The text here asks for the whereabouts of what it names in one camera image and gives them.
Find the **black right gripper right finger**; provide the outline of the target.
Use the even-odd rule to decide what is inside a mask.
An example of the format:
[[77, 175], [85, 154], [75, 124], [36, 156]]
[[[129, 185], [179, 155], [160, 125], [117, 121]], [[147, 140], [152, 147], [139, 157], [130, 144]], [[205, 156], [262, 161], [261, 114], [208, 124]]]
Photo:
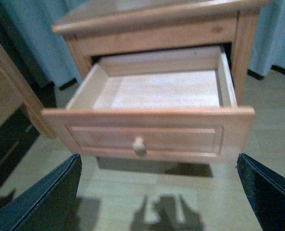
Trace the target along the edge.
[[262, 230], [285, 231], [285, 178], [245, 153], [236, 168]]

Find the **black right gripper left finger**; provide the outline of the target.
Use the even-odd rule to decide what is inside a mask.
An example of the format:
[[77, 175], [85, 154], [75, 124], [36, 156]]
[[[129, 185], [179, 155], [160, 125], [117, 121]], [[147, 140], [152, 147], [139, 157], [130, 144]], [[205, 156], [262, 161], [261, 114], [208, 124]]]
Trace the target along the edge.
[[74, 154], [0, 210], [0, 231], [62, 231], [75, 201], [82, 161]]

